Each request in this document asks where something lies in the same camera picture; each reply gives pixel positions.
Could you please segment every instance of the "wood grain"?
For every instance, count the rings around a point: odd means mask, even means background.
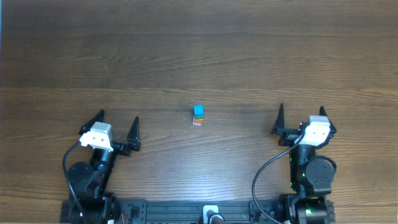
[[[141,122],[142,150],[118,159],[109,191],[249,200],[283,150],[269,133],[281,102],[289,127],[323,105],[338,129],[319,151],[338,164],[338,222],[397,221],[397,1],[2,3],[0,222],[58,221],[63,154],[102,108],[118,140]],[[287,158],[257,191],[290,192]]]

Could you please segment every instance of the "wooden table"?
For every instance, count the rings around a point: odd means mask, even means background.
[[[279,103],[297,128],[325,106],[338,133],[339,222],[397,221],[396,0],[3,0],[0,222],[57,222],[65,151],[105,109],[124,141],[109,191],[148,200],[249,200]],[[206,123],[192,125],[192,108]],[[79,148],[70,164],[87,161]],[[287,158],[257,184],[289,193]]]

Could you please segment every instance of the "small cube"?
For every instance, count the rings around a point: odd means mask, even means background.
[[[193,106],[193,112],[195,117],[201,118],[205,116],[205,110],[203,109],[203,105],[195,105]]]

